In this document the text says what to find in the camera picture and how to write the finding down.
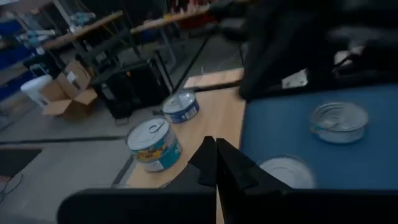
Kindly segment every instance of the tuna can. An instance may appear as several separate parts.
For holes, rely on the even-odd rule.
[[[181,146],[163,116],[144,121],[127,135],[126,144],[147,172],[171,167],[181,155]]]
[[[289,155],[266,159],[260,168],[294,189],[314,189],[315,176],[299,158]]]
[[[318,138],[335,144],[348,144],[364,136],[368,114],[352,103],[326,103],[315,109],[311,123],[311,130]]]
[[[199,112],[199,104],[195,93],[182,90],[169,96],[162,105],[166,118],[173,124],[186,122]]]

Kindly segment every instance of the wooden board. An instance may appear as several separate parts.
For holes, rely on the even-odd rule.
[[[180,159],[169,169],[147,173],[137,164],[127,184],[134,188],[157,188],[173,180],[187,165],[205,136],[225,138],[239,147],[245,101],[237,94],[237,88],[197,93],[199,113],[191,120],[172,125],[182,146]],[[217,223],[224,223],[220,200],[217,197]]]
[[[123,16],[122,11],[115,12],[109,16],[106,16],[106,17],[94,22],[93,24],[84,26],[82,29],[78,30],[77,32],[75,32],[73,34],[68,33],[68,34],[62,35],[60,37],[57,37],[54,40],[49,40],[43,44],[42,48],[44,50],[50,50],[53,48],[61,47],[65,44],[68,44],[68,43],[74,41],[75,39],[79,38],[80,36],[85,35],[86,33],[91,32],[91,31],[93,31],[93,30],[95,30],[95,29],[121,17],[121,16]]]
[[[217,84],[231,83],[242,79],[243,68],[236,68],[222,72],[208,73],[190,77],[184,85],[184,88],[206,87]]]
[[[144,30],[153,29],[153,28],[160,28],[160,27],[163,27],[163,26],[165,26],[167,24],[170,24],[170,23],[173,23],[173,22],[178,22],[178,21],[181,21],[181,20],[184,20],[184,19],[188,19],[188,18],[191,18],[191,17],[195,17],[195,16],[199,16],[199,15],[205,14],[208,11],[208,9],[209,9],[208,6],[202,6],[202,7],[199,7],[195,12],[190,12],[190,13],[184,12],[184,13],[173,14],[173,15],[170,15],[170,16],[165,16],[165,17],[163,17],[161,19],[156,19],[156,20],[153,20],[153,21],[150,21],[150,22],[146,22],[143,25],[139,25],[139,26],[137,26],[135,28],[132,28],[130,30],[130,32],[132,34],[136,34],[136,33],[142,32]]]

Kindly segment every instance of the pull tab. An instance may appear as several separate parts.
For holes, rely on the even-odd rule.
[[[151,127],[149,127],[149,132],[150,133],[155,133],[157,132],[164,124],[164,121],[161,121],[159,124],[154,124]]]

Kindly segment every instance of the concrete floor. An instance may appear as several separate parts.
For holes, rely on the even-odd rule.
[[[185,46],[185,60],[171,74],[174,82],[182,76],[200,44],[201,40],[194,40]],[[238,67],[241,67],[238,46],[227,43],[221,37],[213,37],[188,76]],[[36,106],[12,126],[1,131],[0,142],[125,136],[132,127],[150,118],[152,110],[157,108],[159,107],[155,106],[135,111],[127,125],[116,126],[100,102],[92,116],[78,123],[42,116],[41,108]],[[44,150],[22,171],[24,177],[20,186],[0,204],[2,224],[55,223],[56,211],[65,197],[90,187],[110,187],[130,158],[123,140],[18,146],[38,146]],[[135,162],[126,172],[121,185],[134,166]]]

